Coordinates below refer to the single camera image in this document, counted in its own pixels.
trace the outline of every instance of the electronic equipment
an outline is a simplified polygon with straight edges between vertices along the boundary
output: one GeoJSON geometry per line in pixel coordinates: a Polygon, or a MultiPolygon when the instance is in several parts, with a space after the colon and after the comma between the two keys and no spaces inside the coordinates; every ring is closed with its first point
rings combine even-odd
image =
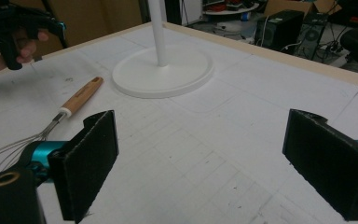
{"type": "Polygon", "coordinates": [[[0,172],[0,224],[45,224],[36,188],[52,180],[62,217],[79,223],[88,213],[118,155],[115,113],[84,119],[72,140],[36,141],[0,172]]]}
{"type": "Polygon", "coordinates": [[[297,42],[300,42],[296,47],[297,55],[303,55],[307,59],[313,60],[327,20],[328,14],[326,13],[309,12],[307,14],[297,40],[297,42]]]}
{"type": "Polygon", "coordinates": [[[225,0],[202,0],[202,5],[207,7],[217,3],[224,3],[225,0]]]}
{"type": "Polygon", "coordinates": [[[0,52],[7,64],[7,68],[18,70],[22,68],[17,63],[19,56],[16,40],[12,33],[18,29],[25,29],[28,38],[38,39],[39,29],[48,31],[61,40],[64,40],[65,24],[56,21],[48,12],[38,8],[20,7],[9,3],[8,0],[0,0],[0,52]]]}
{"type": "Polygon", "coordinates": [[[283,10],[257,21],[255,44],[279,52],[293,54],[304,12],[283,10]]]}

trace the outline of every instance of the white tabletop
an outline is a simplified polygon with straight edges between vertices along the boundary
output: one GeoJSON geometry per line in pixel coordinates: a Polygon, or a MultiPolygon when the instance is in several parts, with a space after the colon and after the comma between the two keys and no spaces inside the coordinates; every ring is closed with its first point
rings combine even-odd
{"type": "MultiPolygon", "coordinates": [[[[69,140],[87,116],[116,111],[120,154],[82,223],[346,223],[289,164],[282,144],[290,108],[358,139],[358,85],[270,59],[280,53],[262,49],[261,57],[178,30],[164,29],[167,44],[214,60],[213,78],[198,90],[168,99],[116,90],[115,65],[154,46],[151,27],[141,26],[0,74],[0,147],[42,131],[100,76],[96,94],[49,137],[69,140]]],[[[54,186],[38,193],[48,223],[66,223],[54,186]]]]}

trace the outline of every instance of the cable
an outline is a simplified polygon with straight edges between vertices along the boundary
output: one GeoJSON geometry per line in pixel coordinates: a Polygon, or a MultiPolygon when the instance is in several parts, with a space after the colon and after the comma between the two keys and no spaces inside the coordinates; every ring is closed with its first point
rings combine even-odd
{"type": "Polygon", "coordinates": [[[282,52],[284,49],[289,49],[289,47],[297,46],[297,45],[301,45],[301,44],[302,44],[302,41],[298,41],[298,43],[286,45],[280,50],[280,52],[282,52]]]}
{"type": "Polygon", "coordinates": [[[303,51],[304,57],[309,60],[310,58],[308,56],[308,53],[305,52],[305,48],[303,48],[302,51],[303,51]]]}
{"type": "Polygon", "coordinates": [[[255,30],[252,33],[252,39],[255,40],[255,32],[257,31],[257,26],[255,27],[255,30]]]}
{"type": "Polygon", "coordinates": [[[339,0],[334,1],[334,2],[333,2],[333,5],[330,7],[330,10],[328,10],[326,13],[329,14],[331,11],[333,11],[334,9],[336,9],[336,6],[338,6],[338,2],[339,2],[339,0]]]}
{"type": "Polygon", "coordinates": [[[185,0],[182,0],[182,12],[181,12],[181,22],[183,20],[183,12],[185,12],[185,15],[186,15],[186,23],[187,23],[187,26],[188,26],[188,17],[187,17],[187,11],[186,11],[186,4],[185,4],[185,0]]]}
{"type": "Polygon", "coordinates": [[[267,27],[267,21],[269,20],[269,16],[266,17],[266,21],[264,21],[264,27],[263,27],[263,36],[261,37],[261,44],[260,47],[263,47],[264,43],[264,34],[266,33],[266,27],[267,27]]]}
{"type": "MultiPolygon", "coordinates": [[[[335,2],[335,4],[333,4],[330,8],[330,10],[327,12],[331,12],[333,9],[336,8],[336,6],[338,5],[338,2],[339,0],[337,0],[335,2]]],[[[340,50],[341,47],[339,46],[339,38],[341,37],[341,35],[344,33],[344,31],[348,28],[348,24],[345,25],[344,29],[342,29],[342,31],[338,34],[337,37],[335,37],[335,34],[334,34],[334,30],[333,30],[333,23],[330,22],[330,31],[331,31],[331,34],[333,36],[333,41],[329,42],[328,46],[326,49],[328,49],[329,51],[337,51],[337,50],[340,50]]]]}
{"type": "Polygon", "coordinates": [[[319,59],[321,59],[321,63],[324,63],[324,60],[328,58],[328,56],[330,55],[330,49],[331,49],[331,45],[334,41],[330,41],[326,44],[322,44],[320,45],[320,47],[318,49],[321,49],[323,46],[326,46],[326,49],[324,50],[324,54],[321,56],[318,51],[315,52],[316,57],[318,57],[319,59]]]}
{"type": "MultiPolygon", "coordinates": [[[[301,31],[300,31],[300,34],[299,34],[299,35],[302,35],[304,32],[306,32],[306,33],[304,34],[302,40],[300,40],[300,43],[301,43],[301,44],[297,45],[297,47],[295,48],[295,50],[294,50],[294,53],[295,53],[295,54],[298,54],[301,45],[304,43],[304,40],[307,38],[308,32],[312,31],[314,27],[315,27],[315,24],[312,24],[312,26],[307,26],[307,27],[305,27],[305,29],[304,29],[304,26],[301,27],[301,31]]],[[[306,56],[306,58],[308,59],[308,56],[305,54],[305,50],[304,50],[304,49],[303,49],[303,53],[304,53],[304,56],[306,56]]]]}

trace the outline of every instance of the finger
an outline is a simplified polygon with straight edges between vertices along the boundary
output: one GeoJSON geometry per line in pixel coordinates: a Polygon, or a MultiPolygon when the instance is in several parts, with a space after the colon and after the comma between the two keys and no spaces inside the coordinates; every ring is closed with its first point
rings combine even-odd
{"type": "Polygon", "coordinates": [[[24,29],[18,29],[12,35],[17,49],[22,49],[27,44],[28,36],[24,29]]]}
{"type": "Polygon", "coordinates": [[[28,57],[36,52],[36,43],[30,39],[19,39],[17,45],[20,47],[20,56],[28,57]]]}
{"type": "Polygon", "coordinates": [[[33,59],[33,56],[30,55],[28,57],[19,56],[19,57],[17,57],[16,60],[17,60],[18,63],[30,63],[32,59],[33,59]]]}
{"type": "Polygon", "coordinates": [[[39,38],[40,41],[48,41],[48,34],[44,31],[39,31],[37,38],[39,38]]]}

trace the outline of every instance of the whisk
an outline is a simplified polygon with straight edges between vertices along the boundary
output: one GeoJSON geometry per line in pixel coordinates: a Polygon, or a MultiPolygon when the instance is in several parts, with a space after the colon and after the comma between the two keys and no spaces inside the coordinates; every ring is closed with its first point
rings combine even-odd
{"type": "Polygon", "coordinates": [[[24,148],[33,141],[46,141],[50,132],[59,124],[63,119],[71,117],[88,99],[98,90],[102,85],[103,78],[96,77],[85,86],[83,86],[77,93],[75,93],[65,104],[60,108],[59,114],[52,120],[52,122],[41,132],[21,139],[17,142],[11,143],[5,147],[0,148],[0,155],[8,152],[9,154],[0,161],[1,171],[6,170],[12,166],[19,158],[24,148]]]}

